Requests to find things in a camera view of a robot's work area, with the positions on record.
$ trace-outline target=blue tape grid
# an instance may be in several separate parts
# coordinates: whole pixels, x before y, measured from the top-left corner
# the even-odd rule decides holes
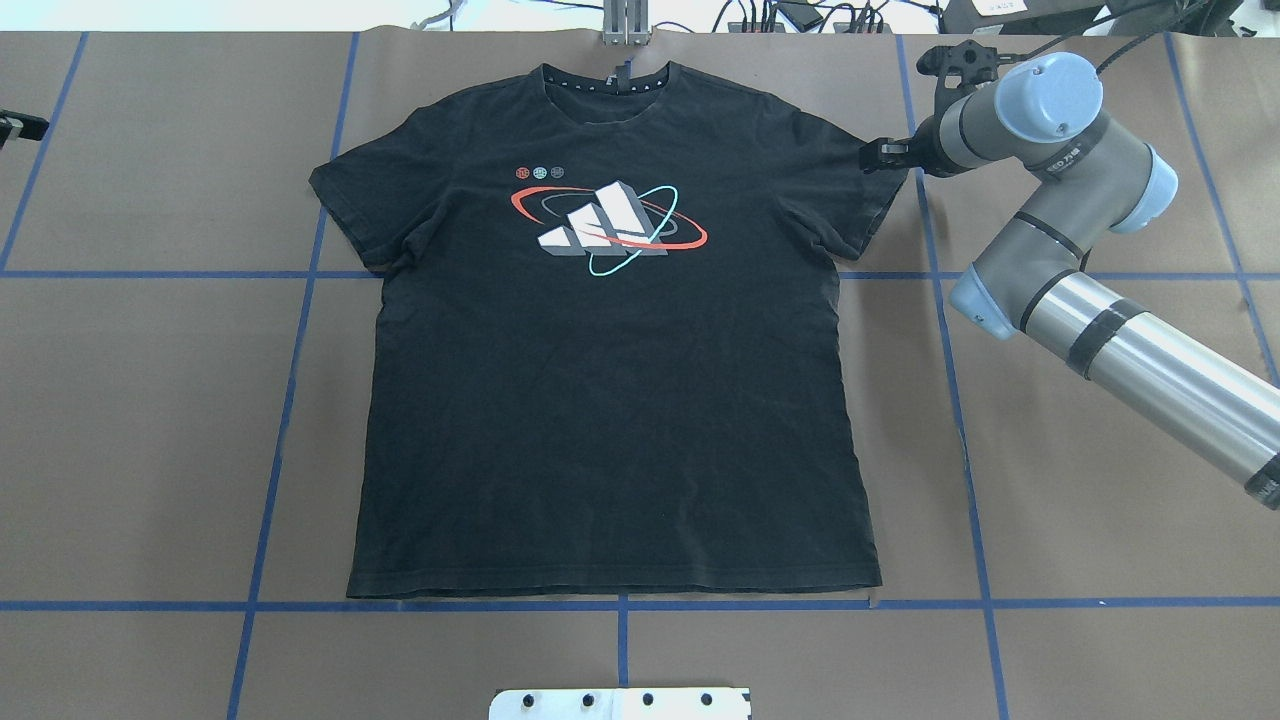
[[[995,610],[1117,610],[1140,607],[1280,607],[1280,596],[1196,597],[1027,597],[989,600],[636,600],[625,601],[625,612],[900,612]],[[0,612],[246,612],[246,601],[165,600],[5,600]],[[410,612],[617,612],[614,600],[353,600],[257,601],[255,614],[410,614]],[[620,633],[620,641],[625,635]],[[626,642],[620,642],[620,660]],[[626,670],[626,662],[620,667]],[[620,687],[628,678],[620,676]]]
[[[338,156],[342,141],[342,127],[347,118],[347,100],[351,96],[351,78],[356,68],[356,51],[360,49],[360,33],[351,33],[351,47],[347,51],[347,73],[342,83],[342,99],[338,102],[338,120],[333,129],[333,143],[329,158]],[[248,647],[253,637],[253,619],[257,615],[257,596],[262,585],[262,565],[266,561],[266,541],[271,534],[271,516],[275,511],[275,491],[280,483],[280,468],[284,465],[284,437],[289,429],[293,413],[293,397],[297,391],[298,359],[302,356],[302,341],[307,334],[307,319],[311,314],[311,297],[315,295],[316,266],[320,264],[320,246],[324,242],[325,210],[316,217],[316,233],[311,243],[311,264],[307,268],[307,287],[302,293],[302,311],[298,315],[298,332],[293,340],[293,357],[289,360],[289,380],[284,388],[284,409],[280,410],[280,427],[275,436],[275,455],[271,460],[271,479],[266,486],[266,502],[262,509],[262,524],[257,533],[257,553],[253,556],[253,575],[248,585],[248,601],[244,609],[244,625],[241,630],[239,652],[236,656],[236,673],[232,676],[230,698],[227,703],[227,720],[236,720],[239,711],[241,691],[244,687],[244,667],[248,664]]]
[[[906,110],[906,132],[915,132],[915,109],[911,105],[910,76],[906,70],[906,46],[902,36],[895,36],[897,45],[897,69],[902,79],[902,105]],[[946,304],[942,297],[942,278],[938,275],[938,249],[933,236],[933,213],[924,192],[924,172],[916,168],[915,193],[920,204],[924,225],[924,245],[929,255],[929,274],[933,281],[933,305],[938,316],[938,332],[942,333],[942,359],[947,369],[947,388],[951,393],[951,414],[960,433],[960,452],[964,457],[964,483],[969,495],[969,533],[973,538],[974,565],[978,571],[978,592],[982,596],[982,616],[987,625],[987,652],[991,659],[991,678],[996,691],[996,711],[1000,720],[1009,720],[1009,700],[1005,694],[1005,670],[1000,661],[1000,635],[996,632],[996,611],[991,605],[991,583],[987,577],[987,555],[982,546],[982,520],[978,518],[978,495],[973,487],[973,466],[969,457],[969,437],[964,427],[964,409],[960,405],[960,386],[956,382],[955,355],[951,351],[951,331],[947,327]]]
[[[36,161],[31,164],[31,173],[27,176],[27,184],[22,188],[22,197],[18,200],[18,209],[14,211],[13,223],[9,224],[9,233],[4,238],[4,249],[0,249],[0,270],[9,263],[9,254],[13,252],[13,243],[18,240],[18,229],[22,227],[22,217],[27,213],[27,202],[36,190],[36,178],[40,168],[45,165],[45,155],[49,154],[49,145],[58,135],[58,120],[63,118],[63,108],[67,106],[67,95],[70,94],[72,81],[76,79],[76,70],[79,69],[81,58],[84,56],[84,46],[88,45],[88,33],[82,32],[79,42],[76,44],[76,54],[72,55],[72,65],[67,68],[67,77],[63,79],[63,88],[58,92],[58,101],[54,104],[54,113],[49,117],[49,128],[45,129],[45,138],[36,150]]]
[[[293,355],[289,366],[289,375],[284,395],[284,406],[280,413],[280,424],[276,434],[275,454],[271,464],[271,474],[268,483],[266,500],[262,510],[262,520],[259,530],[257,551],[253,560],[253,571],[250,580],[247,600],[236,601],[0,601],[0,612],[237,612],[244,615],[239,651],[237,653],[236,671],[232,682],[230,697],[228,701],[228,720],[234,720],[238,714],[239,696],[243,688],[244,673],[248,662],[248,650],[252,639],[253,620],[260,612],[556,612],[556,611],[600,611],[617,614],[617,650],[618,650],[618,685],[627,687],[628,678],[628,612],[630,611],[870,611],[867,601],[859,600],[634,600],[626,594],[618,596],[616,601],[609,600],[575,600],[575,601],[339,601],[339,602],[266,602],[259,600],[262,580],[262,566],[266,557],[268,539],[270,537],[271,518],[275,506],[275,495],[279,484],[280,469],[283,466],[283,445],[289,425],[293,409],[293,397],[297,388],[297,368],[301,356],[302,342],[306,334],[307,320],[311,309],[311,300],[317,279],[379,279],[378,273],[365,270],[319,270],[320,249],[324,238],[325,211],[321,209],[316,220],[315,240],[312,243],[311,261],[307,270],[9,270],[6,264],[13,251],[22,219],[26,213],[31,195],[35,191],[40,169],[44,165],[49,146],[58,128],[63,109],[70,91],[76,72],[79,68],[88,33],[81,33],[76,53],[68,68],[61,91],[54,113],[50,119],[50,128],[44,142],[37,150],[35,163],[28,176],[22,199],[18,202],[14,220],[5,236],[3,249],[0,249],[0,278],[28,278],[28,279],[306,279],[306,290],[302,299],[302,309],[298,318],[297,334],[294,337]],[[351,82],[355,72],[355,63],[360,35],[352,33],[351,46],[347,58],[346,78],[343,82],[342,99],[339,102],[338,119],[334,128],[330,158],[337,156],[342,138],[342,128],[346,119],[347,104],[349,100]],[[899,72],[902,85],[902,100],[906,110],[908,132],[915,127],[915,113],[911,105],[910,86],[906,65],[905,46],[901,37],[896,38]],[[1240,256],[1235,246],[1234,236],[1222,210],[1213,182],[1212,173],[1204,159],[1204,152],[1199,142],[1199,135],[1187,102],[1187,94],[1178,65],[1172,38],[1165,33],[1165,47],[1172,70],[1174,83],[1178,90],[1178,99],[1183,110],[1183,118],[1196,151],[1201,172],[1208,188],[1210,199],[1221,228],[1224,242],[1231,258],[1233,273],[1094,273],[1100,279],[1151,279],[1151,281],[1234,281],[1239,284],[1249,310],[1249,319],[1257,334],[1260,347],[1267,363],[1271,380],[1277,382],[1276,364],[1271,354],[1265,331],[1258,319],[1253,304],[1249,282],[1272,282],[1280,279],[1280,273],[1247,273],[1240,263]],[[937,243],[933,233],[933,218],[929,210],[928,199],[924,191],[924,176],[915,170],[916,196],[920,213],[924,219],[925,245],[929,258],[928,272],[841,272],[841,279],[847,281],[931,281],[934,291],[934,305],[938,319],[938,329],[942,334],[943,354],[947,369],[947,383],[951,395],[952,414],[956,428],[960,433],[961,450],[965,461],[965,486],[969,495],[970,532],[974,546],[975,569],[980,598],[977,600],[884,600],[874,610],[881,611],[982,611],[987,625],[988,651],[991,656],[992,678],[995,683],[997,710],[1001,720],[1007,720],[1009,707],[1004,687],[1004,673],[1000,660],[1000,643],[996,632],[996,610],[1052,610],[1052,609],[1134,609],[1134,607],[1280,607],[1280,597],[1260,596],[1198,596],[1198,597],[1111,597],[1111,598],[993,598],[991,596],[989,580],[987,577],[986,556],[982,544],[982,528],[978,515],[978,501],[973,484],[973,471],[969,464],[969,451],[964,427],[964,411],[960,405],[960,395],[955,373],[955,360],[951,350],[950,331],[943,311],[942,286],[943,279],[956,279],[959,272],[943,272],[938,268]]]
[[[1266,332],[1262,329],[1262,320],[1258,319],[1258,309],[1253,302],[1253,292],[1249,290],[1249,283],[1245,279],[1244,266],[1240,264],[1240,252],[1235,247],[1235,236],[1231,234],[1231,225],[1226,222],[1226,213],[1222,211],[1222,201],[1217,195],[1217,183],[1213,182],[1213,173],[1208,169],[1208,161],[1204,159],[1204,149],[1201,146],[1199,132],[1196,129],[1196,120],[1192,118],[1190,105],[1187,104],[1187,88],[1183,87],[1183,73],[1178,67],[1178,53],[1174,51],[1174,36],[1172,33],[1165,33],[1165,51],[1169,54],[1169,69],[1174,76],[1174,86],[1178,88],[1178,104],[1183,109],[1183,120],[1187,123],[1187,135],[1192,138],[1192,147],[1196,149],[1196,161],[1201,167],[1201,174],[1204,176],[1204,186],[1208,187],[1208,199],[1213,204],[1213,214],[1217,215],[1217,227],[1222,231],[1222,241],[1226,243],[1226,252],[1231,256],[1231,268],[1235,270],[1235,281],[1240,286],[1240,293],[1244,296],[1244,306],[1249,311],[1249,322],[1253,324],[1253,334],[1258,338],[1258,347],[1262,350],[1262,357],[1267,363],[1267,373],[1271,377],[1271,383],[1280,383],[1280,375],[1276,375],[1276,361],[1271,355],[1271,343],[1267,342]]]

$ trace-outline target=three stripes logo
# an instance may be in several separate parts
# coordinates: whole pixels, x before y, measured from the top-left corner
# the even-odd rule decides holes
[[[664,208],[648,200],[657,193],[669,195],[669,205]],[[705,245],[707,231],[676,210],[680,192],[673,186],[663,184],[637,193],[621,181],[594,191],[544,186],[529,187],[511,196],[516,210],[530,220],[550,224],[540,219],[541,215],[557,223],[557,227],[538,236],[539,247],[557,258],[588,255],[588,270],[595,277],[612,275],[641,255],[660,258],[668,251]],[[680,242],[678,237],[687,240]],[[622,261],[598,270],[596,256]]]

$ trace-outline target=t-shirt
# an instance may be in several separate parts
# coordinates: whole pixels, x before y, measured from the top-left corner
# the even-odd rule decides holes
[[[378,315],[348,597],[881,582],[838,275],[905,173],[778,97],[543,64],[311,174]]]

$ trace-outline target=wire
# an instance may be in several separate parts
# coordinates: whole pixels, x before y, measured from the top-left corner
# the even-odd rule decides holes
[[[658,28],[659,28],[659,27],[662,27],[662,26],[676,26],[676,27],[678,27],[680,29],[682,29],[682,31],[685,31],[685,32],[692,32],[692,33],[696,33],[696,32],[698,32],[698,31],[695,31],[695,29],[689,29],[689,27],[687,27],[687,26],[682,26],[682,24],[680,24],[680,23],[677,23],[677,22],[675,22],[675,20],[662,20],[660,23],[654,23],[653,28],[654,28],[654,29],[658,29]]]
[[[1164,24],[1160,24],[1160,26],[1156,26],[1156,27],[1148,29],[1146,33],[1139,35],[1138,37],[1130,40],[1129,42],[1125,42],[1119,50],[1116,50],[1115,53],[1107,55],[1106,60],[1102,60],[1101,63],[1098,63],[1098,74],[1101,76],[1102,70],[1105,70],[1108,67],[1111,67],[1111,63],[1115,63],[1116,60],[1119,60],[1120,56],[1124,55],[1125,53],[1128,53],[1128,51],[1133,50],[1134,47],[1142,45],[1147,40],[1151,40],[1151,36],[1156,35],[1157,32],[1165,32],[1166,29],[1174,27],[1175,24],[1185,20],[1188,15],[1190,15],[1192,13],[1194,13],[1194,12],[1199,10],[1201,8],[1203,8],[1207,3],[1208,3],[1208,0],[1198,0],[1196,3],[1192,3],[1190,5],[1187,6],[1185,10],[1183,10],[1181,13],[1178,13],[1176,15],[1174,15],[1169,22],[1166,22]]]
[[[733,0],[724,0],[724,4],[721,5],[721,12],[716,15],[716,22],[712,23],[712,32],[716,32],[716,28],[719,27],[721,18],[724,17],[724,10],[728,10],[728,6],[732,5],[732,4],[733,4]]]
[[[1129,13],[1137,13],[1138,10],[1146,10],[1147,8],[1155,8],[1157,5],[1167,5],[1167,4],[1169,4],[1169,0],[1156,0],[1155,3],[1144,3],[1142,5],[1134,5],[1133,8],[1125,8],[1124,10],[1120,10],[1119,13],[1111,13],[1110,15],[1106,15],[1105,18],[1098,18],[1098,19],[1091,20],[1091,22],[1088,22],[1088,23],[1085,23],[1083,26],[1071,28],[1071,29],[1064,32],[1062,35],[1055,37],[1053,40],[1050,40],[1044,45],[1041,45],[1036,50],[1032,50],[1030,53],[1024,53],[1023,55],[1019,55],[1018,58],[1019,58],[1019,60],[1030,60],[1032,58],[1039,55],[1041,53],[1048,50],[1050,47],[1057,45],[1059,42],[1062,42],[1064,40],[1066,40],[1069,37],[1075,37],[1076,35],[1080,35],[1082,32],[1084,32],[1084,31],[1087,31],[1089,28],[1094,28],[1094,27],[1098,27],[1100,24],[1108,23],[1108,22],[1111,22],[1111,20],[1114,20],[1114,19],[1116,19],[1119,17],[1128,15]]]
[[[1201,37],[1204,37],[1204,28],[1208,26],[1208,18],[1213,14],[1215,1],[1216,0],[1208,0],[1207,6],[1204,8],[1204,14],[1201,17],[1199,29],[1196,31],[1196,35]],[[1217,29],[1213,31],[1213,36],[1217,37]]]
[[[819,33],[823,31],[823,28],[827,27],[827,20],[831,19],[831,15],[835,15],[836,10],[838,10],[841,8],[847,8],[849,9],[849,24],[850,26],[852,26],[855,22],[858,22],[858,8],[854,8],[852,4],[850,4],[850,3],[840,3],[838,5],[836,5],[835,8],[832,8],[831,10],[827,12],[827,17],[822,18],[822,22],[818,24],[818,32]]]
[[[874,9],[873,9],[873,10],[872,10],[872,12],[870,12],[870,13],[869,13],[868,15],[867,15],[867,27],[865,27],[865,29],[860,28],[860,31],[861,31],[861,32],[867,32],[867,33],[870,33],[870,32],[872,32],[872,27],[874,27],[874,26],[877,26],[877,24],[879,24],[879,28],[881,28],[881,29],[878,29],[878,31],[876,31],[876,32],[881,32],[881,31],[883,31],[883,29],[884,29],[884,15],[883,15],[883,14],[881,14],[881,10],[883,10],[884,8],[887,8],[887,6],[888,6],[888,4],[890,4],[890,3],[892,3],[892,1],[893,1],[893,0],[884,0],[883,3],[881,3],[881,4],[879,4],[879,6],[878,6],[878,8],[874,8]]]
[[[934,3],[932,5],[925,5],[924,3],[916,3],[915,0],[896,0],[896,1],[897,3],[902,3],[904,5],[911,5],[914,8],[919,8],[919,9],[924,10],[924,12],[929,13],[931,15],[938,15],[938,17],[942,15],[942,5],[938,5],[937,0],[934,0]]]

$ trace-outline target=black cable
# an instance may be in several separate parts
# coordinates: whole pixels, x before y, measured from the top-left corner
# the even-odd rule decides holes
[[[739,5],[741,5],[742,0],[737,0],[737,3],[739,3]],[[733,0],[724,0],[724,4],[721,5],[721,12],[716,14],[716,22],[712,23],[712,32],[716,32],[716,28],[719,27],[721,18],[724,17],[724,10],[728,10],[728,6],[732,5],[732,4],[733,4]]]
[[[934,3],[932,5],[925,5],[924,3],[916,3],[915,0],[897,0],[897,1],[902,3],[904,5],[911,5],[914,8],[919,8],[919,9],[924,10],[925,13],[928,13],[931,15],[941,15],[942,14],[942,6],[938,5],[937,3]]]
[[[1204,6],[1204,15],[1201,18],[1199,29],[1196,31],[1196,35],[1201,37],[1204,37],[1204,27],[1208,26],[1208,18],[1213,14],[1213,3],[1215,0],[1208,0],[1208,4]],[[1216,29],[1213,31],[1213,35],[1217,36]]]
[[[1111,63],[1115,63],[1116,60],[1119,60],[1120,56],[1124,55],[1125,53],[1128,53],[1128,51],[1133,50],[1134,47],[1142,45],[1143,42],[1151,40],[1151,36],[1156,35],[1157,32],[1165,32],[1166,29],[1174,27],[1175,24],[1185,20],[1192,13],[1194,13],[1196,10],[1199,10],[1201,8],[1203,8],[1206,5],[1206,3],[1208,3],[1208,0],[1198,0],[1197,3],[1192,3],[1190,5],[1187,6],[1185,10],[1183,10],[1181,13],[1178,13],[1176,15],[1174,15],[1172,19],[1170,19],[1169,22],[1166,22],[1166,23],[1164,23],[1161,26],[1153,27],[1153,28],[1148,29],[1144,35],[1139,35],[1138,37],[1130,40],[1129,42],[1125,42],[1123,46],[1120,46],[1119,50],[1116,50],[1115,53],[1107,55],[1106,60],[1102,60],[1101,63],[1098,63],[1098,74],[1101,76],[1102,70],[1105,70],[1108,67],[1111,67]]]
[[[863,5],[861,8],[859,8],[858,9],[858,15],[854,17],[852,22],[849,23],[849,27],[845,28],[845,35],[850,35],[852,32],[861,32],[863,23],[865,23],[870,18],[870,10],[872,10],[872,6],[870,6],[869,3],[867,5]]]
[[[881,31],[884,29],[884,14],[881,13],[881,10],[883,10],[884,8],[888,8],[888,4],[892,3],[892,1],[893,0],[884,0],[883,3],[879,4],[878,8],[876,8],[874,10],[872,10],[872,15],[869,18],[867,18],[867,32],[870,32],[872,31],[872,26],[877,24],[877,23],[881,26],[881,29],[877,31],[877,32],[881,32]]]
[[[677,22],[675,22],[675,20],[662,20],[660,23],[655,23],[655,24],[653,26],[653,28],[654,28],[654,29],[658,29],[658,28],[659,28],[659,27],[662,27],[662,26],[676,26],[676,27],[678,27],[680,29],[682,29],[682,31],[685,31],[685,32],[694,32],[694,33],[696,33],[696,32],[698,32],[698,31],[694,31],[694,29],[689,29],[689,27],[687,27],[687,26],[682,26],[682,24],[680,24],[680,23],[677,23]]]
[[[819,33],[822,33],[823,28],[827,27],[827,20],[831,19],[831,15],[835,15],[836,10],[838,10],[841,8],[847,8],[849,9],[849,24],[850,26],[852,26],[855,22],[858,22],[858,8],[854,8],[854,5],[851,3],[840,3],[835,8],[832,8],[831,10],[828,10],[827,12],[827,17],[822,18],[822,22],[818,23],[818,32]]]
[[[1111,22],[1111,20],[1114,20],[1114,19],[1116,19],[1119,17],[1128,15],[1129,13],[1137,13],[1138,10],[1146,10],[1147,8],[1155,8],[1157,5],[1167,5],[1167,4],[1169,4],[1169,0],[1156,0],[1155,3],[1144,3],[1142,5],[1134,5],[1133,8],[1125,8],[1124,10],[1120,10],[1119,13],[1111,13],[1110,15],[1106,15],[1105,18],[1098,18],[1098,19],[1091,20],[1091,22],[1088,22],[1088,23],[1085,23],[1085,24],[1083,24],[1080,27],[1071,28],[1071,29],[1064,32],[1062,35],[1055,37],[1053,40],[1050,40],[1044,45],[1041,45],[1036,50],[1032,50],[1030,53],[1024,53],[1023,55],[1019,55],[1018,58],[1019,58],[1019,60],[1030,60],[1032,58],[1039,55],[1041,53],[1048,50],[1050,47],[1057,45],[1059,42],[1062,42],[1064,40],[1068,40],[1070,37],[1075,37],[1075,36],[1080,35],[1082,32],[1084,32],[1087,29],[1098,27],[1100,24],[1103,24],[1103,23],[1108,23],[1108,22]]]

